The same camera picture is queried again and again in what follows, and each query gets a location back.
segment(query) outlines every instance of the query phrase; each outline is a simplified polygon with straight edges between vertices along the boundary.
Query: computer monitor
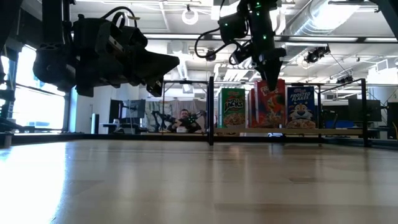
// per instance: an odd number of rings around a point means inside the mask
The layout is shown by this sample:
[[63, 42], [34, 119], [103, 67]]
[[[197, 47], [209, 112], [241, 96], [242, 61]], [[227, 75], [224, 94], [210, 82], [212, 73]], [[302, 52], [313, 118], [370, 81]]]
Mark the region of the computer monitor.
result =
[[[363, 120], [362, 100], [348, 99], [349, 117], [352, 121]], [[367, 115], [369, 122], [381, 122], [380, 100], [366, 100]]]
[[127, 109], [127, 118], [144, 118], [145, 117], [145, 100], [125, 100], [124, 108]]

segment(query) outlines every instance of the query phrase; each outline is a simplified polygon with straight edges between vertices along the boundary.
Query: ceiling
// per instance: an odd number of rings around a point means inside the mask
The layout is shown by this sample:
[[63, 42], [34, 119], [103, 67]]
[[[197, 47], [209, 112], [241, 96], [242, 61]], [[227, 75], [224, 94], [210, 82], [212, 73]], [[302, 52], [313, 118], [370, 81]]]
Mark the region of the ceiling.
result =
[[[77, 5], [71, 7], [71, 18], [73, 21], [77, 20], [78, 14], [84, 14], [85, 17], [101, 17], [116, 6], [127, 6], [133, 10], [136, 17], [140, 17], [140, 20], [137, 22], [138, 27], [145, 34], [201, 34], [218, 27], [217, 21], [211, 20], [213, 0], [204, 0], [201, 1], [201, 4], [191, 2], [190, 7], [194, 10], [200, 11], [198, 13], [198, 21], [194, 25], [188, 25], [182, 21], [182, 12], [186, 9], [185, 4], [183, 4], [185, 0], [178, 1], [181, 3], [179, 5], [171, 5], [170, 3], [173, 2], [173, 0], [153, 3], [146, 1], [146, 3], [140, 2], [140, 4], [123, 4], [124, 0], [119, 0], [118, 3], [112, 4], [105, 4], [99, 1], [87, 1], [93, 0], [77, 0]], [[295, 15], [308, 3], [308, 0], [292, 1], [293, 0], [283, 0], [283, 6], [285, 6], [283, 7], [285, 20], [287, 23], [289, 23], [289, 21], [294, 21]], [[37, 8], [38, 2], [39, 0], [25, 0], [23, 7], [34, 16], [40, 17], [40, 8]], [[376, 8], [374, 6], [358, 7], [354, 13], [352, 13], [352, 15], [342, 23], [342, 25], [332, 30], [329, 35], [393, 37], [394, 35], [387, 25], [383, 15], [381, 13], [375, 13], [375, 9]], [[190, 40], [185, 41], [185, 43], [192, 48], [195, 42]], [[198, 44], [201, 49], [217, 49], [222, 45], [223, 43], [221, 41], [201, 41]], [[331, 55], [327, 55], [318, 63], [306, 65], [302, 62], [303, 55], [305, 55], [309, 49], [313, 48], [313, 45], [308, 45], [308, 47], [302, 47], [299, 49], [299, 52], [296, 52], [288, 47], [288, 56], [293, 58], [293, 60], [286, 61], [286, 66], [282, 70], [282, 78], [287, 80], [290, 79], [293, 82], [326, 82], [330, 80], [329, 78], [331, 76], [342, 72], [344, 73], [343, 68], [346, 70], [352, 70], [352, 74], [355, 78], [365, 77], [368, 73], [369, 67], [374, 66], [375, 62], [384, 60], [387, 56], [390, 58], [398, 58], [397, 44], [330, 44]], [[191, 55], [190, 59], [186, 61], [188, 78], [192, 80], [206, 79], [208, 75], [204, 74], [208, 74], [206, 72], [213, 73], [215, 71], [215, 67], [220, 66], [217, 64], [226, 65], [229, 55], [234, 50], [234, 46], [225, 48], [217, 55], [215, 62], [206, 62], [204, 59]], [[252, 69], [249, 69], [247, 74], [242, 77], [242, 80], [250, 80], [254, 75], [254, 72], [251, 71]], [[220, 72], [218, 80], [223, 80], [224, 75], [225, 72]], [[178, 78], [178, 75], [171, 75], [171, 77]]]

